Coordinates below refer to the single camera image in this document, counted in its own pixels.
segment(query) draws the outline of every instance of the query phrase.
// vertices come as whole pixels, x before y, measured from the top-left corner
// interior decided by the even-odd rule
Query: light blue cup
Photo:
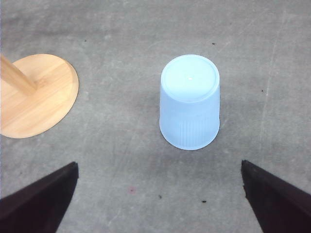
[[[183,150],[207,146],[219,130],[219,109],[219,72],[209,59],[188,54],[164,67],[160,130],[169,143]]]

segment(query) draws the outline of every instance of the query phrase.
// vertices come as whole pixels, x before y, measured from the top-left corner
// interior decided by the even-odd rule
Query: bamboo stand
[[[13,64],[1,55],[1,134],[26,138],[58,123],[71,109],[79,80],[64,59],[50,54]]]

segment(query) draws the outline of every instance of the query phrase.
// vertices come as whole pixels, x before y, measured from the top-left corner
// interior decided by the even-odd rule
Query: gray concrete surface
[[[310,11],[309,0],[2,1],[2,52],[58,55],[80,80],[55,127],[1,138],[2,196],[76,161],[59,233],[261,232],[242,159],[311,193]],[[161,71],[187,53],[221,76],[221,130],[197,151],[158,128]]]

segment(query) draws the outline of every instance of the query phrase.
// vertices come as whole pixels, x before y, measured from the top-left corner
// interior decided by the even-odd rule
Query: round wooden base
[[[1,80],[1,134],[31,137],[48,130],[69,112],[79,80],[71,64],[50,54],[31,55],[13,64],[37,90],[27,96]]]

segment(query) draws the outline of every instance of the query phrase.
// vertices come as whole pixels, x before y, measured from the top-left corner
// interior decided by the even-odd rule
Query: plastic cup
[[[216,137],[220,121],[217,67],[207,58],[188,54],[163,69],[160,88],[160,130],[173,146],[197,150]]]

